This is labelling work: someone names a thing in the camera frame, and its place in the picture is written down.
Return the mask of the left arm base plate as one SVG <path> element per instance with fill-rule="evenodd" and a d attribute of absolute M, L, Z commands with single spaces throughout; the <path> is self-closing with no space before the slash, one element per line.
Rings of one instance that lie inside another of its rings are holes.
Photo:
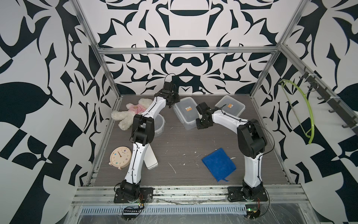
<path fill-rule="evenodd" d="M 140 201 L 146 203 L 153 199 L 154 188 L 137 188 L 134 191 L 120 188 L 116 189 L 114 203 L 133 203 Z"/>

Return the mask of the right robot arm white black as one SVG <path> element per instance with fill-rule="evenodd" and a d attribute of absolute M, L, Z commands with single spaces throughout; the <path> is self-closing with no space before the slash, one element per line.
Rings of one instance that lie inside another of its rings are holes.
<path fill-rule="evenodd" d="M 249 190 L 263 189 L 261 178 L 262 157 L 267 146 L 267 140 L 262 127 L 256 119 L 242 119 L 226 113 L 222 107 L 210 108 L 205 102 L 196 106 L 201 118 L 196 119 L 198 129 L 219 124 L 235 132 L 238 148 L 245 158 L 245 175 L 243 186 Z"/>

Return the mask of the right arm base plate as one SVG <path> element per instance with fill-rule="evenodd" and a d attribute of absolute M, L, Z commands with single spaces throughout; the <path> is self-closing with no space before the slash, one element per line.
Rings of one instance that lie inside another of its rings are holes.
<path fill-rule="evenodd" d="M 268 194 L 263 186 L 227 187 L 227 199 L 230 202 L 267 202 Z"/>

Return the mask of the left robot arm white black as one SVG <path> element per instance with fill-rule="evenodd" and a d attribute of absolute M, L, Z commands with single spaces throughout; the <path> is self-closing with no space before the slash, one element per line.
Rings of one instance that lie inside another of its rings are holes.
<path fill-rule="evenodd" d="M 120 192 L 127 196 L 129 201 L 137 199 L 140 194 L 141 170 L 146 151 L 155 136 L 155 118 L 166 106 L 171 108 L 178 102 L 178 86 L 173 81 L 165 82 L 163 88 L 154 95 L 154 101 L 149 108 L 134 116 L 131 131 L 131 162 L 125 179 L 120 184 Z"/>

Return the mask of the clear rectangular lunch box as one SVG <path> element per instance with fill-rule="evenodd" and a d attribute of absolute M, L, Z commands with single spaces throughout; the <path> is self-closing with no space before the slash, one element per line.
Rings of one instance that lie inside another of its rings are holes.
<path fill-rule="evenodd" d="M 197 128 L 196 120 L 199 118 L 197 105 L 193 98 L 186 97 L 173 106 L 175 114 L 186 130 Z"/>
<path fill-rule="evenodd" d="M 223 112 L 236 117 L 239 117 L 246 108 L 243 103 L 237 101 L 231 96 L 224 96 L 215 104 L 215 106 L 222 108 Z"/>

